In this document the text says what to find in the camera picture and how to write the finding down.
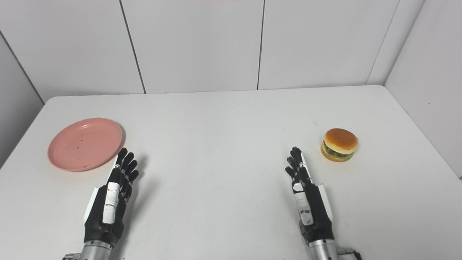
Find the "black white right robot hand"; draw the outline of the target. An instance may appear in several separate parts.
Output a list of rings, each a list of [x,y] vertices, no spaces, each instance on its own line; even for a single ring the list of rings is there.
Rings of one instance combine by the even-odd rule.
[[[316,185],[302,151],[293,147],[285,168],[300,217],[299,227],[307,244],[334,240],[332,212],[323,185]]]

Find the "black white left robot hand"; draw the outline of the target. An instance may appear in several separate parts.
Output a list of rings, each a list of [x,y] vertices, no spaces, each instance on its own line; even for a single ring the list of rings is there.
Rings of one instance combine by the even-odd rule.
[[[125,147],[119,151],[106,184],[96,190],[84,224],[84,242],[102,241],[114,247],[122,238],[123,217],[140,174],[137,165],[133,152]]]

